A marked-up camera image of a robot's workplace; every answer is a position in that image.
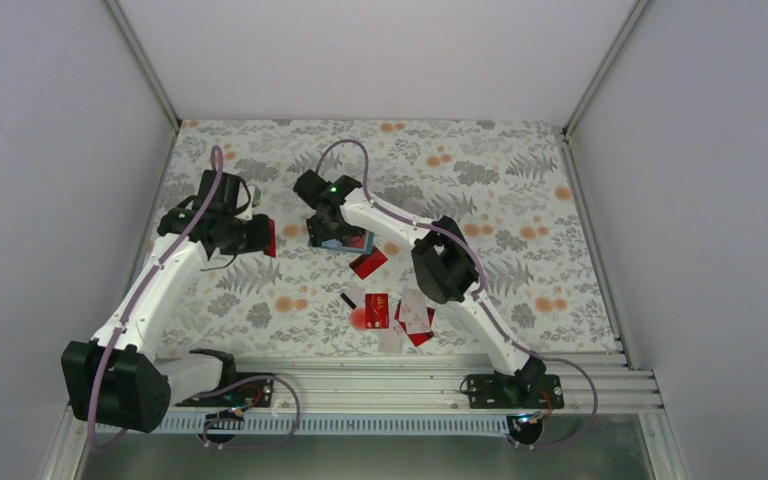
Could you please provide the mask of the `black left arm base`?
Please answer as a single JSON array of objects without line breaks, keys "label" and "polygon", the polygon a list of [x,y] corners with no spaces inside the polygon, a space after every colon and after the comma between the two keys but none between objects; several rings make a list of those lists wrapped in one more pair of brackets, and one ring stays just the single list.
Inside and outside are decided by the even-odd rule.
[{"label": "black left arm base", "polygon": [[162,373],[169,380],[170,402],[176,407],[247,409],[269,407],[272,402],[272,375],[239,371],[231,353],[193,349],[165,364]]}]

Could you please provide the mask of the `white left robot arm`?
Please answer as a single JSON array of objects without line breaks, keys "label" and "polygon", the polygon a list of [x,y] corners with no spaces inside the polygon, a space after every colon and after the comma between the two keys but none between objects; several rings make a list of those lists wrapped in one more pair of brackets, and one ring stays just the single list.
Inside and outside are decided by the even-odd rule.
[{"label": "white left robot arm", "polygon": [[157,358],[174,307],[214,255],[274,255],[274,223],[253,211],[260,202],[260,190],[241,177],[206,170],[197,192],[161,217],[120,305],[90,340],[70,342],[61,355],[76,419],[149,433],[173,405],[200,394],[215,405],[236,396],[229,353],[197,348],[170,362]]}]

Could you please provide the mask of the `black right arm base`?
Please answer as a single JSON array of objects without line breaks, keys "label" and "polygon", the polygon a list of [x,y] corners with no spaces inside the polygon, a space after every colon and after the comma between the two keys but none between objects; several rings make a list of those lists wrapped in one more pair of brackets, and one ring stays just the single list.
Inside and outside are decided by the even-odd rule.
[{"label": "black right arm base", "polygon": [[530,358],[513,375],[467,375],[459,386],[473,409],[563,409],[560,378],[547,374],[542,360]]}]

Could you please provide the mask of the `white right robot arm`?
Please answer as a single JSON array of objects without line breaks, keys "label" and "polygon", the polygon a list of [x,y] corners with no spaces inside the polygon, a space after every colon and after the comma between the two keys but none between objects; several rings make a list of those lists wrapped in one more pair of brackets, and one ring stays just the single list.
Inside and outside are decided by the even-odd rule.
[{"label": "white right robot arm", "polygon": [[366,231],[409,251],[417,286],[434,303],[454,304],[490,358],[504,399],[525,407],[538,397],[545,363],[502,321],[486,295],[484,269],[455,220],[411,214],[345,175],[328,182],[307,170],[293,192],[314,211],[307,220],[312,245]]}]

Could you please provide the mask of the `blue leather card holder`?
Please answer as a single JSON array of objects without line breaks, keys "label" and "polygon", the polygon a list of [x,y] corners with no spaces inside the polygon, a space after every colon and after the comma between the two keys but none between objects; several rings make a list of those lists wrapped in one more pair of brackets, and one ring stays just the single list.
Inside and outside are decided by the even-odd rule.
[{"label": "blue leather card holder", "polygon": [[317,235],[310,232],[308,245],[313,248],[342,253],[369,255],[374,249],[374,234],[369,231],[364,231],[360,236],[340,240],[325,239],[323,235]]}]

